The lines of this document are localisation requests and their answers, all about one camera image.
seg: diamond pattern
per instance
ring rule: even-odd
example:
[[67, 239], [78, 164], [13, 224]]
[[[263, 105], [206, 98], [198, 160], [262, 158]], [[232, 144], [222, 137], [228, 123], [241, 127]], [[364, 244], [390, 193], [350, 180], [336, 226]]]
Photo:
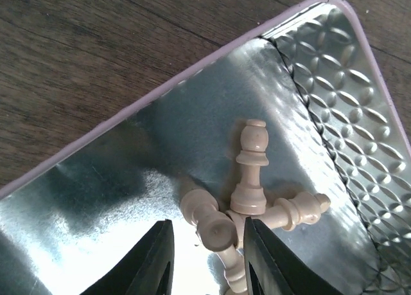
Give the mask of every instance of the diamond pattern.
[[[407, 291], [411, 273], [401, 264], [411, 263], [411, 161], [405, 140], [349, 19], [332, 4], [309, 15], [265, 38], [281, 52], [370, 236], [382, 247], [387, 269], [365, 293]], [[400, 281], [396, 272], [407, 278]]]

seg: dark wood surface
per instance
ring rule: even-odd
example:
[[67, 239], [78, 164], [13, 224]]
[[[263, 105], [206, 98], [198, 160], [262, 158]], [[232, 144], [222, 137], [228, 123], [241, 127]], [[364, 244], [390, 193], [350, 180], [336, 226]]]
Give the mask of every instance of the dark wood surface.
[[[0, 0], [0, 186], [303, 0]], [[348, 0], [411, 135], [411, 0]]]

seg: metal tray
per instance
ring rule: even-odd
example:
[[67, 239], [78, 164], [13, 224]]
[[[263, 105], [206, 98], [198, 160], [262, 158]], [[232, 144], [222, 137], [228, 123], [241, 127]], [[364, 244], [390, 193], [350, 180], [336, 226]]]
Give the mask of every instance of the metal tray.
[[313, 226], [275, 230], [344, 294], [410, 288], [410, 146], [351, 7], [307, 0], [209, 55], [0, 190], [5, 294], [78, 294], [157, 220], [175, 230], [173, 294], [223, 294], [179, 211], [225, 206], [247, 118], [267, 122], [269, 197], [326, 193]]

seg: beige chess piece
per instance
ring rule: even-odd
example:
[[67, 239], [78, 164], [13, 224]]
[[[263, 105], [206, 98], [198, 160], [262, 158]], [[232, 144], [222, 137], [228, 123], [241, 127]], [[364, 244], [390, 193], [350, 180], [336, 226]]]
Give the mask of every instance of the beige chess piece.
[[261, 166], [268, 165], [265, 150], [268, 146], [268, 133], [262, 120], [247, 120], [241, 133], [242, 151], [236, 161], [241, 164], [241, 181], [231, 195], [230, 208], [244, 215], [262, 215], [267, 200], [260, 185]]
[[[325, 194], [312, 195], [308, 192], [300, 192], [290, 200], [277, 199], [274, 206], [268, 208], [263, 215], [251, 216], [259, 219], [270, 229], [283, 228], [286, 231], [295, 229], [298, 224], [314, 224], [320, 220], [331, 205], [330, 199]], [[244, 225], [247, 215], [228, 210], [226, 214], [232, 219], [237, 229], [237, 248], [243, 247]]]
[[236, 226], [227, 215], [218, 211], [216, 199], [208, 191], [196, 188], [183, 196], [180, 210], [185, 220], [197, 227], [197, 235], [204, 247], [220, 257], [232, 291], [246, 291], [244, 258], [234, 247], [238, 238]]

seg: tray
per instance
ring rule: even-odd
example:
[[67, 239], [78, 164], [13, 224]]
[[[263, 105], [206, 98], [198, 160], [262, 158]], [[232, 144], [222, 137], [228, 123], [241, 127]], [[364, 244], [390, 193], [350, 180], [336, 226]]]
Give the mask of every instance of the tray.
[[267, 195], [304, 189], [332, 203], [318, 224], [275, 233], [344, 294], [406, 294], [411, 150], [343, 0], [287, 10], [0, 190], [2, 289], [79, 294], [171, 219], [173, 294], [223, 294], [222, 266], [179, 199], [197, 184], [227, 204], [248, 118], [267, 122]]

